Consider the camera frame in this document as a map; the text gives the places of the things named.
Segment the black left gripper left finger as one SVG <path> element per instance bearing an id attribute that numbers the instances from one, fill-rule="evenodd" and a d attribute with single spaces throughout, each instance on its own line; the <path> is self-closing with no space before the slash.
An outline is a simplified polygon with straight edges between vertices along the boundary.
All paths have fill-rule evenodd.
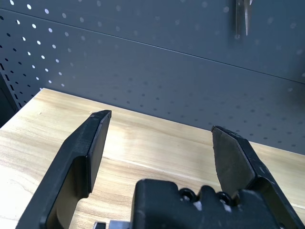
<path id="1" fill-rule="evenodd" d="M 92 113 L 62 143 L 25 208 L 18 229 L 67 229 L 78 202 L 93 191 L 112 112 Z"/>

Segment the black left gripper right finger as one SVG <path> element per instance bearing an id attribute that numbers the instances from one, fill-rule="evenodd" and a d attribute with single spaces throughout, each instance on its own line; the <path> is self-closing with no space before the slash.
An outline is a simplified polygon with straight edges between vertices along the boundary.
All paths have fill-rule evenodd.
<path id="1" fill-rule="evenodd" d="M 213 126 L 215 168 L 222 191 L 234 196 L 250 190 L 263 196 L 277 222 L 286 229 L 305 226 L 249 141 L 221 126 Z"/>

